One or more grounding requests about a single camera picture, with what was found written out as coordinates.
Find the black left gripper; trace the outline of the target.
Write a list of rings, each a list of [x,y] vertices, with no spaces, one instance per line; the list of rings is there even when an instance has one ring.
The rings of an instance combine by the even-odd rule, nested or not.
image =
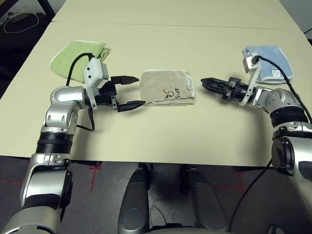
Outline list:
[[[138,82],[139,79],[132,76],[114,76],[111,77],[111,82],[106,82],[100,89],[99,95],[95,97],[97,105],[111,106],[118,112],[125,112],[136,109],[145,104],[145,101],[134,100],[125,104],[117,104],[117,90],[115,84],[128,85]]]

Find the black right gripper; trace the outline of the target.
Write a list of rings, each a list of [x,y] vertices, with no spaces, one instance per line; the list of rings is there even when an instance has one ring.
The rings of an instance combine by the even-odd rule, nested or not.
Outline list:
[[[248,90],[248,85],[241,79],[230,77],[228,81],[217,78],[201,79],[202,86],[215,94],[222,96],[226,101],[242,101]]]

